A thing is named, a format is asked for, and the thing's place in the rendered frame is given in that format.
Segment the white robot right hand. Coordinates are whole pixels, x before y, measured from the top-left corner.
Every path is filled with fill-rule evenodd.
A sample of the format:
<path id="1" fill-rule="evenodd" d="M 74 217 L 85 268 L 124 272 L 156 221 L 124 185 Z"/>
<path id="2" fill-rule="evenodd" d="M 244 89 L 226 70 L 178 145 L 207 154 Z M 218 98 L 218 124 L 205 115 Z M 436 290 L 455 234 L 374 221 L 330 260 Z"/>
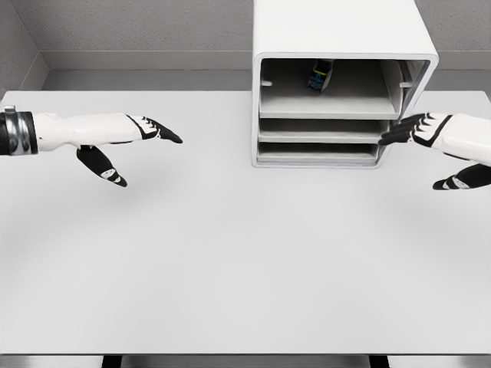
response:
<path id="1" fill-rule="evenodd" d="M 419 113 L 381 135 L 381 146 L 416 143 L 474 164 L 433 184 L 434 190 L 491 186 L 491 120 L 467 114 Z"/>

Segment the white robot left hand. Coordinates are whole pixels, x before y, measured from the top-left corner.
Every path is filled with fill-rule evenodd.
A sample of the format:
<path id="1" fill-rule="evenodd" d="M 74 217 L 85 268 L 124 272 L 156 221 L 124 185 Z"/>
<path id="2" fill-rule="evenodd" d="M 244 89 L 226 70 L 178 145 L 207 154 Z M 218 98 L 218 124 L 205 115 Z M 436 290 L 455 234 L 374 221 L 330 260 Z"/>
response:
<path id="1" fill-rule="evenodd" d="M 181 144 L 182 139 L 161 123 L 124 113 L 102 113 L 70 117 L 73 128 L 70 144 L 77 147 L 77 158 L 95 175 L 118 186 L 127 181 L 99 149 L 104 144 L 124 144 L 154 138 Z"/>

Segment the white multi-storey storage cabinet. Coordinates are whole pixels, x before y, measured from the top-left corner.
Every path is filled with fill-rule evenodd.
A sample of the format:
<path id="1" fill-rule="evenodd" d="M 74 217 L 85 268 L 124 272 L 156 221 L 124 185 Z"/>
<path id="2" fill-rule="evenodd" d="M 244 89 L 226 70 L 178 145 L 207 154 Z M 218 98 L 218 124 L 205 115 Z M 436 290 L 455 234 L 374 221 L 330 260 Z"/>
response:
<path id="1" fill-rule="evenodd" d="M 257 167 L 377 168 L 389 149 L 379 147 L 377 162 L 354 164 L 261 163 L 259 115 L 265 59 L 394 60 L 403 75 L 400 116 L 412 111 L 439 63 L 437 50 L 415 0 L 254 0 L 252 36 L 252 162 Z"/>

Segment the white deep cabinet drawer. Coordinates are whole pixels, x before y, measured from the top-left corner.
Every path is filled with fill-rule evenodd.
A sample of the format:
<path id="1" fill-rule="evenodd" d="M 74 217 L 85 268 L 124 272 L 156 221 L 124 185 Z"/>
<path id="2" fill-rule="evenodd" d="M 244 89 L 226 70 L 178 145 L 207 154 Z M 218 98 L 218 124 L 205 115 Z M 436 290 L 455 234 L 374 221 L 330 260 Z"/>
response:
<path id="1" fill-rule="evenodd" d="M 324 92 L 307 86 L 313 59 L 265 59 L 259 115 L 287 119 L 395 119 L 403 75 L 394 60 L 336 60 Z"/>

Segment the white shallow cabinet drawer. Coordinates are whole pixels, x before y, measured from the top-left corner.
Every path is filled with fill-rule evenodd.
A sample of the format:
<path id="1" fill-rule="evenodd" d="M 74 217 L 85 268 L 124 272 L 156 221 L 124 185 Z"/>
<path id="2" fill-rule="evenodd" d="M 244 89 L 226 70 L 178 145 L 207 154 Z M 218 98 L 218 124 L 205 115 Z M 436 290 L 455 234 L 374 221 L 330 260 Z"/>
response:
<path id="1" fill-rule="evenodd" d="M 374 164 L 379 147 L 367 143 L 260 143 L 261 163 Z"/>
<path id="2" fill-rule="evenodd" d="M 369 143 L 388 130 L 390 120 L 261 119 L 261 143 Z"/>

